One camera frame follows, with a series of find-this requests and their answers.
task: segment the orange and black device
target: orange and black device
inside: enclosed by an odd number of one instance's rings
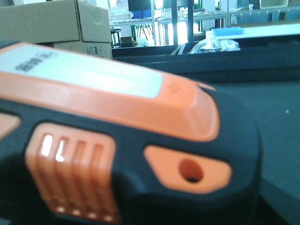
[[[251,224],[260,165],[251,116],[214,87],[0,42],[0,217],[12,224]]]

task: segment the screw hole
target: screw hole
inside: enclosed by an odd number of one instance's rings
[[[184,159],[179,163],[179,173],[189,183],[198,183],[203,178],[202,168],[192,159]]]

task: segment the cardboard box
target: cardboard box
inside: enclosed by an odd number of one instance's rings
[[[108,11],[82,1],[0,7],[0,21],[0,38],[112,57]]]

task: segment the orange panel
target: orange panel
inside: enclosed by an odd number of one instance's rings
[[[0,54],[22,45],[24,44],[4,48],[0,50]],[[154,98],[147,98],[0,72],[0,98],[86,115],[192,141],[210,141],[216,138],[219,132],[219,114],[213,98],[187,78],[160,73],[163,81],[159,94]]]
[[[0,140],[16,129],[20,122],[17,116],[0,113]]]
[[[226,162],[172,149],[150,145],[144,155],[169,189],[204,194],[227,186],[232,174]]]
[[[26,165],[51,211],[120,223],[111,187],[115,148],[108,135],[43,123],[27,147]]]

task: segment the box label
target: box label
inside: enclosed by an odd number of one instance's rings
[[[157,71],[34,45],[1,54],[0,71],[145,98],[156,97],[163,80]]]

